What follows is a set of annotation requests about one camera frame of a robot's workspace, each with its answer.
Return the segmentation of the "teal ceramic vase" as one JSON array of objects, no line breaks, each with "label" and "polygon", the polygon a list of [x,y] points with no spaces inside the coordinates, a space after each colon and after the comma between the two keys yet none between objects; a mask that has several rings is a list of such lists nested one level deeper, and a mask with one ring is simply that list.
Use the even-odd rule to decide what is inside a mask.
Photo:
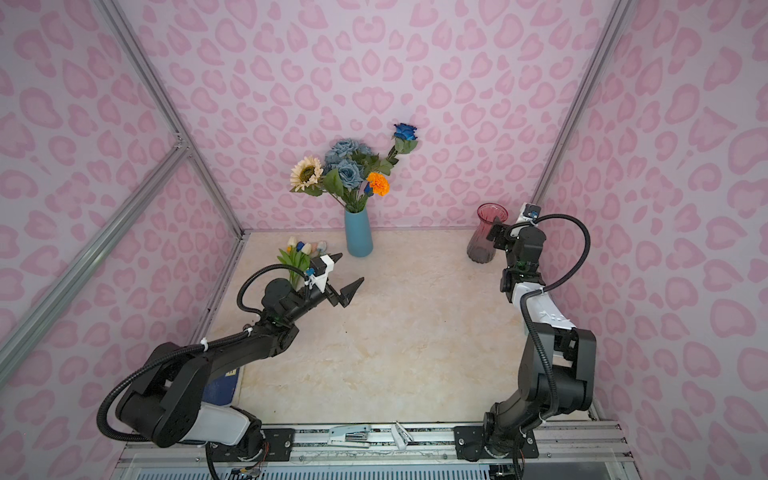
[{"label": "teal ceramic vase", "polygon": [[373,237],[366,208],[360,212],[344,212],[347,250],[350,255],[364,258],[373,251]]}]

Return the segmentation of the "red glass vase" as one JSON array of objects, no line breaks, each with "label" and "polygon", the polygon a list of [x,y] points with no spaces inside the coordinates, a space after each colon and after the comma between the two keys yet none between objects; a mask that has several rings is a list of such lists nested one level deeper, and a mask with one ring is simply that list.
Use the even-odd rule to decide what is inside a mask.
[{"label": "red glass vase", "polygon": [[508,211],[497,203],[483,203],[476,214],[479,224],[467,245],[466,253],[470,260],[478,264],[489,263],[495,255],[493,242],[488,239],[494,221],[505,222],[508,219]]}]

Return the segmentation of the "orange carnation stem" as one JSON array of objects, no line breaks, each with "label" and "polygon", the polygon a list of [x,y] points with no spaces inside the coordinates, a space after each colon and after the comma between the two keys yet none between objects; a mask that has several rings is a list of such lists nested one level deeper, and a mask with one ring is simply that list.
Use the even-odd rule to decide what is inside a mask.
[{"label": "orange carnation stem", "polygon": [[390,184],[387,176],[379,172],[371,172],[368,175],[367,179],[363,182],[363,185],[361,187],[361,202],[363,206],[366,206],[367,201],[371,198],[371,197],[366,197],[363,192],[365,185],[367,183],[370,183],[371,186],[373,187],[373,190],[374,190],[373,196],[385,197],[390,192]]}]

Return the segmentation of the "cream sunflower stem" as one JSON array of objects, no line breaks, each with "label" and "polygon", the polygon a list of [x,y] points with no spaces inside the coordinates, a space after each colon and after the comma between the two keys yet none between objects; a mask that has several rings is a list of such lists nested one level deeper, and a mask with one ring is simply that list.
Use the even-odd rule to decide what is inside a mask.
[{"label": "cream sunflower stem", "polygon": [[345,209],[349,209],[340,174],[335,169],[327,169],[314,156],[304,157],[291,169],[290,191],[312,197],[329,195]]}]

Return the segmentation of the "dusty blue rose bouquet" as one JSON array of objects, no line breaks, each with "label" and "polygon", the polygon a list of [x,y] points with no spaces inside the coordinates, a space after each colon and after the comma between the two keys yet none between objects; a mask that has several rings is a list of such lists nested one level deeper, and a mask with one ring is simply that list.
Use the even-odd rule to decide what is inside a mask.
[{"label": "dusty blue rose bouquet", "polygon": [[361,187],[371,173],[374,157],[384,158],[361,141],[353,139],[340,140],[334,144],[325,155],[325,167],[335,169],[341,176],[344,186],[344,197],[349,204],[346,211],[360,212],[366,206],[361,202]]}]

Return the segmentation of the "blue rose stem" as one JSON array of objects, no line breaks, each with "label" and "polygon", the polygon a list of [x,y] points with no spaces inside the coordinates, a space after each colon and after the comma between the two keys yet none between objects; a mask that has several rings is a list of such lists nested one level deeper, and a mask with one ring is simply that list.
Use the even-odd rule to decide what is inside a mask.
[{"label": "blue rose stem", "polygon": [[418,146],[417,130],[417,127],[409,124],[395,124],[392,147],[384,158],[374,157],[370,172],[389,176],[393,168],[399,163],[400,158],[412,153]]}]

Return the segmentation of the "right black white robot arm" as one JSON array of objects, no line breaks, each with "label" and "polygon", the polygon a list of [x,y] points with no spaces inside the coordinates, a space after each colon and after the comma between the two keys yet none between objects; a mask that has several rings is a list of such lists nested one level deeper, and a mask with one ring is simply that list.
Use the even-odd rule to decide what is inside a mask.
[{"label": "right black white robot arm", "polygon": [[533,454],[535,429],[552,417],[586,411],[593,401],[596,337],[576,327],[550,296],[585,264],[591,236],[581,220],[567,214],[561,218],[581,231],[584,245],[576,263],[552,283],[546,283],[539,270],[546,241],[539,226],[548,221],[547,216],[492,225],[488,238],[506,256],[500,290],[519,308],[527,331],[518,387],[507,400],[495,403],[485,413],[481,426],[454,430],[458,459],[510,460],[516,477],[522,475],[523,459]]}]

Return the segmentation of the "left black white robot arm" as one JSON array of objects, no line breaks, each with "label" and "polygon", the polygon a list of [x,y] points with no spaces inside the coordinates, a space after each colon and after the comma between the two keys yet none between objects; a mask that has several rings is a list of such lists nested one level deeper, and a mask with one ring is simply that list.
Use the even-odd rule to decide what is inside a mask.
[{"label": "left black white robot arm", "polygon": [[298,287],[286,278],[267,283],[258,307],[245,304],[244,295],[262,276],[281,269],[268,265],[252,274],[238,291],[236,303],[258,320],[227,337],[179,346],[166,342],[146,362],[120,381],[96,413],[99,432],[126,443],[151,443],[160,448],[202,444],[208,454],[226,460],[262,460],[267,438],[261,421],[232,406],[205,401],[209,384],[226,373],[285,352],[299,333],[298,319],[320,304],[348,307],[363,280],[335,289],[329,276],[340,254],[311,259],[308,267],[288,266]]}]

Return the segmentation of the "yellow tulip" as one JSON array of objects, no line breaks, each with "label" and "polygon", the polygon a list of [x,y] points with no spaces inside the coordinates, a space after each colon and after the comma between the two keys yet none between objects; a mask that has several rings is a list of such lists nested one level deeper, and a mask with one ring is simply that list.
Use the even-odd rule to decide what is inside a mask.
[{"label": "yellow tulip", "polygon": [[[302,272],[305,272],[310,267],[311,255],[306,255],[301,251],[297,251],[296,246],[298,242],[302,241],[298,241],[295,237],[290,237],[286,248],[280,249],[278,261],[281,264],[293,266]],[[289,281],[295,290],[299,290],[304,286],[303,276],[294,271],[289,272]]]}]

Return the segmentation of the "blue book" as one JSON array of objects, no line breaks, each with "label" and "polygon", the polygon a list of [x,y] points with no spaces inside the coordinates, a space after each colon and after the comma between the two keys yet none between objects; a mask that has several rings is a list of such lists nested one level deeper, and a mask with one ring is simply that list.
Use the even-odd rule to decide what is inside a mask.
[{"label": "blue book", "polygon": [[226,372],[204,389],[202,401],[216,406],[231,406],[240,385],[241,368]]}]

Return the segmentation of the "silver stapler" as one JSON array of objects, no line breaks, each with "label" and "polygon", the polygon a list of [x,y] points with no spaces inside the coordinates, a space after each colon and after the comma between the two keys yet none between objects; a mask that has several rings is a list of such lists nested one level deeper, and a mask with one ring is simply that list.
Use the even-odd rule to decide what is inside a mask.
[{"label": "silver stapler", "polygon": [[368,449],[371,445],[371,442],[368,440],[371,431],[372,427],[370,424],[335,426],[328,431],[327,444],[334,447]]}]

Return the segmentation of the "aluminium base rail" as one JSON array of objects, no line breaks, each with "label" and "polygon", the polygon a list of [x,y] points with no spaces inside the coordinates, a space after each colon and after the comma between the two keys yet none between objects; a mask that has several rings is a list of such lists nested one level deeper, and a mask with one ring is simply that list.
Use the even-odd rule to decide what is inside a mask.
[{"label": "aluminium base rail", "polygon": [[559,417],[534,431],[533,454],[516,477],[510,460],[456,456],[454,430],[478,423],[370,424],[368,449],[327,444],[330,428],[349,424],[273,424],[266,458],[226,460],[204,446],[160,449],[130,444],[115,479],[637,479],[620,425],[584,415]]}]

